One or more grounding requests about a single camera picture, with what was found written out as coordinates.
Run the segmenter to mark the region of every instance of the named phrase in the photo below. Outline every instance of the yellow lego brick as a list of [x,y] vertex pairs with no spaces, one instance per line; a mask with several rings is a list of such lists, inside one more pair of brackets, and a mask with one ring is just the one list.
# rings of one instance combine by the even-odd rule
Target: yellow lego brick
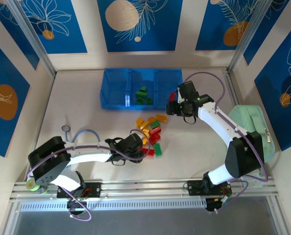
[[137,127],[140,127],[140,125],[142,124],[144,122],[144,120],[142,119],[142,118],[138,118],[137,119],[137,121],[135,122],[135,125],[137,126]]
[[[144,132],[144,134],[149,138],[150,134],[147,132]],[[142,140],[143,144],[147,144],[147,139],[143,136],[143,140]]]
[[159,115],[159,114],[157,114],[157,115],[156,115],[156,120],[158,120],[158,121],[162,121],[162,122],[167,122],[168,117],[166,117],[166,116],[164,116],[164,115]]
[[140,125],[140,129],[143,130],[145,127],[147,127],[150,123],[148,121],[145,121],[143,122],[141,125]]
[[152,122],[156,121],[156,119],[155,119],[154,117],[150,117],[150,118],[148,119],[148,121],[149,121],[149,123],[152,123]]

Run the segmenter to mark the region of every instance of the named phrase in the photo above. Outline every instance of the white wall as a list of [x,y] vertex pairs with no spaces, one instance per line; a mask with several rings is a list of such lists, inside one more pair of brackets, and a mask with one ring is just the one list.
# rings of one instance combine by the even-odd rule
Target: white wall
[[[276,140],[276,137],[272,132],[266,111],[254,84],[254,79],[257,77],[257,75],[260,73],[260,71],[263,69],[263,67],[269,61],[270,57],[275,53],[290,31],[291,0],[249,66],[246,65],[245,60],[242,58],[234,72],[240,89],[240,95],[243,99],[243,104],[260,105],[265,113],[265,118],[268,121],[269,129],[271,130],[271,134],[274,140]],[[287,216],[291,226],[291,148],[283,152],[280,152],[279,146],[277,146],[277,148],[278,152],[276,153],[274,159],[270,161],[269,165],[272,169],[272,174],[280,194],[282,208],[284,209],[285,216]]]
[[50,54],[49,57],[57,70],[226,67],[233,50],[195,51],[208,1],[183,0],[175,51],[108,53],[97,1],[72,0],[88,53]]
[[0,225],[14,182],[27,164],[52,78],[41,63],[34,70],[0,22],[0,48],[30,84],[13,138],[5,158],[0,156]]

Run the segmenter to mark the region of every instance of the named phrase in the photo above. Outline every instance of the blue cable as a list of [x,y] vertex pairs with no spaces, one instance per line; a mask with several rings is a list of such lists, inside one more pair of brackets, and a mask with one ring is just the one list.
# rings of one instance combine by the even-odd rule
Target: blue cable
[[66,141],[68,142],[68,134],[67,134],[67,131],[65,131],[65,138],[66,138]]
[[74,143],[75,141],[76,141],[76,139],[78,138],[78,136],[80,135],[80,134],[82,134],[82,133],[85,133],[85,132],[91,132],[91,133],[93,133],[93,134],[95,134],[95,136],[97,137],[97,140],[100,142],[101,141],[101,139],[100,139],[100,137],[98,136],[98,134],[95,132],[95,131],[93,131],[93,130],[90,130],[90,129],[85,129],[85,130],[82,130],[82,131],[79,131],[74,137],[73,137],[73,139],[72,139],[72,143]]

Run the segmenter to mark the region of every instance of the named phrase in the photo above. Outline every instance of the black mount plate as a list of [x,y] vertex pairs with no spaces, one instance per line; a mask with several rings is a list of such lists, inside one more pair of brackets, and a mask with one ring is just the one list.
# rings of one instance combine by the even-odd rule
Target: black mount plate
[[[86,193],[83,195],[85,198],[99,198],[101,194],[101,183],[94,182],[94,183],[86,183]],[[70,196],[68,196],[63,190],[58,189],[57,190],[57,198],[67,198],[69,199]]]
[[189,180],[187,182],[188,184],[188,192],[190,196],[218,196],[218,195],[223,195],[223,190],[221,187],[228,187],[231,189],[230,184],[228,184],[228,182],[224,182],[220,185],[214,186],[211,189],[211,192],[206,193],[203,190],[203,181],[202,180]]

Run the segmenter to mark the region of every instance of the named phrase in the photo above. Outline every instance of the blue plastic bin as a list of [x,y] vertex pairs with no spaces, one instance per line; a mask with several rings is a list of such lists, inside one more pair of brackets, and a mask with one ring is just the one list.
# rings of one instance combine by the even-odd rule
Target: blue plastic bin
[[[170,94],[181,84],[179,69],[105,69],[100,92],[102,109],[165,110]],[[146,86],[153,105],[136,104],[136,92]]]

